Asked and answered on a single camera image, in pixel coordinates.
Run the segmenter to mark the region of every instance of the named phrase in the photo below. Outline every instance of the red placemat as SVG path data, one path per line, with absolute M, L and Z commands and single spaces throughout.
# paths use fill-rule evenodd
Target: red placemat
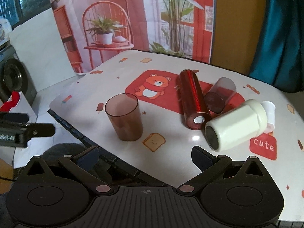
M 202 91 L 207 93 L 213 84 L 200 81 L 200 86 Z M 126 88 L 125 92 L 136 95 L 139 100 L 183 114 L 177 74 L 160 70 L 147 70 L 136 78 Z M 245 99 L 239 93 L 236 93 L 223 112 L 238 107 L 244 101 Z M 211 113 L 211 116 L 216 117 L 218 115 Z

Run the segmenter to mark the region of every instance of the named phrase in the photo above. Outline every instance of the red cloth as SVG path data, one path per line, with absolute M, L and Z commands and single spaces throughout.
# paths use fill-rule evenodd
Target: red cloth
M 155 85 L 152 85 L 148 82 L 144 82 L 143 83 L 143 86 L 146 88 L 146 89 L 149 89 L 153 92 L 163 92 L 165 90 L 165 87 L 158 87 L 158 86 L 155 86 Z
M 11 108 L 15 107 L 20 100 L 20 95 L 18 92 L 13 91 L 12 92 L 12 101 L 5 102 L 2 107 L 0 108 L 0 111 L 2 112 L 9 112 Z

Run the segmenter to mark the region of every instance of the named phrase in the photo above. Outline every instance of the table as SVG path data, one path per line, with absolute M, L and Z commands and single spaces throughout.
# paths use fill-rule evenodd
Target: table
M 207 91 L 220 77 L 228 77 L 237 86 L 238 95 L 230 108 L 243 100 L 271 101 L 276 105 L 276 127 L 272 135 L 263 134 L 232 149 L 216 153 L 210 149 L 201 131 L 187 129 L 182 115 L 176 110 L 178 86 L 172 77 L 184 69 L 196 70 L 202 89 Z M 99 103 L 106 103 L 112 96 L 136 92 L 150 74 L 170 75 L 165 94 L 154 101 L 139 97 L 144 132 L 136 142 L 118 139 L 103 111 L 96 111 Z M 281 220 L 304 221 L 304 117 L 301 102 L 304 93 L 286 94 L 260 81 L 208 64 L 167 55 L 129 50 L 118 54 L 79 81 L 73 83 L 50 104 L 49 113 L 81 141 L 101 146 L 101 154 L 118 167 L 134 176 L 157 179 L 178 187 L 200 173 L 191 161 L 191 149 L 198 145 L 213 155 L 225 154 L 235 161 L 244 161 L 256 155 L 265 165 L 285 199 Z M 165 138 L 165 144 L 155 152 L 143 145 L 150 134 Z M 269 152 L 263 146 L 273 145 Z

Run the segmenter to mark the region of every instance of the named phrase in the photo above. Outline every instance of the washing machine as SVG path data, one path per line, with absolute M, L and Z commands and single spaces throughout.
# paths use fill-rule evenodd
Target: washing machine
M 0 99 L 3 103 L 10 98 L 12 91 L 22 91 L 30 105 L 37 94 L 26 67 L 8 42 L 0 50 Z

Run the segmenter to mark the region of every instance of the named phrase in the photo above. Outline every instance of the brown plastic cup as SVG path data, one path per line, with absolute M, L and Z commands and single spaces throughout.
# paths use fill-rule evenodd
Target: brown plastic cup
M 138 99 L 133 94 L 121 93 L 108 100 L 104 108 L 119 139 L 136 141 L 143 134 Z
M 237 87 L 229 78 L 222 77 L 211 87 L 205 95 L 205 102 L 212 112 L 220 114 L 232 97 L 236 94 Z

